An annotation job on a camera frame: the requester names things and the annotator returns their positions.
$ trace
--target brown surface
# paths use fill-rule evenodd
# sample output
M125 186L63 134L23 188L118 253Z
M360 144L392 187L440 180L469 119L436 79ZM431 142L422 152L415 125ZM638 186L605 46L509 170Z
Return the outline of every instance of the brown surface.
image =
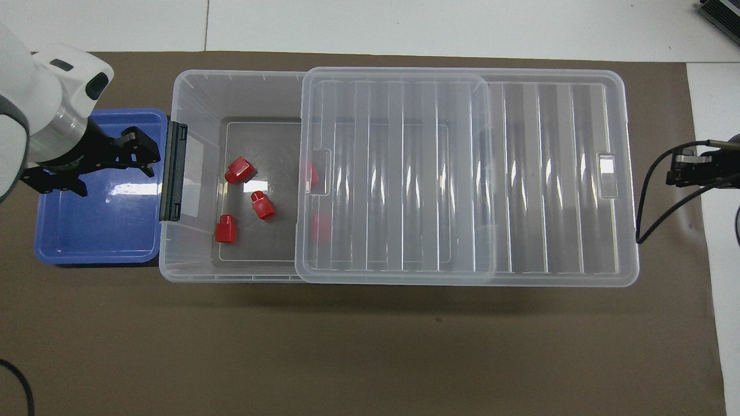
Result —
M116 71L100 108L166 113L189 68L603 68L627 85L638 181L693 140L683 64L98 55ZM647 219L682 192L657 177ZM0 357L28 376L39 415L724 414L698 203L641 247L631 287L518 289L177 285L156 267L62 269L33 256L36 200L21 185L0 205ZM24 408L4 373L0 406Z

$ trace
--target box lid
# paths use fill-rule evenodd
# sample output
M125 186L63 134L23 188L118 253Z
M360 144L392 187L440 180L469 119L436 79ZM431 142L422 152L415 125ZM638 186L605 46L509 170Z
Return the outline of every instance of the box lid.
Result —
M137 126L164 152L167 117L157 109L95 110L107 134ZM55 190L38 199L36 257L49 264L143 263L159 252L162 163L154 177L140 170L99 170L83 179L88 196Z
M602 70L303 80L295 268L315 283L627 286L624 84Z

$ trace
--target blue plastic bin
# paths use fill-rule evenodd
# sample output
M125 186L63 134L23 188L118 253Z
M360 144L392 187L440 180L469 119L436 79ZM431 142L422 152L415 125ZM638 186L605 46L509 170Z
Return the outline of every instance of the blue plastic bin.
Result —
M164 158L167 117L153 108L95 110L92 119L112 137L137 126L157 142ZM106 169L80 177L87 197L55 190L41 195L36 257L49 264L145 263L159 252L158 218L163 162L154 177L138 169Z

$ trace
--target red bottle cap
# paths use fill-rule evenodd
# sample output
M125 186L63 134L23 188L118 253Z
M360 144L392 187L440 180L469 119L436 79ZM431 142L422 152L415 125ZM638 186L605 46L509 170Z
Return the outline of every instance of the red bottle cap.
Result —
M252 207L261 220L266 220L275 215L275 208L272 206L272 202L267 199L264 192L254 191L250 198L252 198Z
M314 166L314 164L311 164L310 166L309 176L310 176L309 180L311 181L312 187L315 187L316 185L320 183L319 172L316 171L316 167Z
M239 156L233 163L229 165L229 170L223 177L230 184L236 184L239 181L247 181L256 172L255 167L252 166L243 156Z
M332 223L326 215L314 214L311 222L311 239L325 243L332 239Z
M216 224L216 241L219 243L233 243L236 241L236 224L234 216L223 214Z

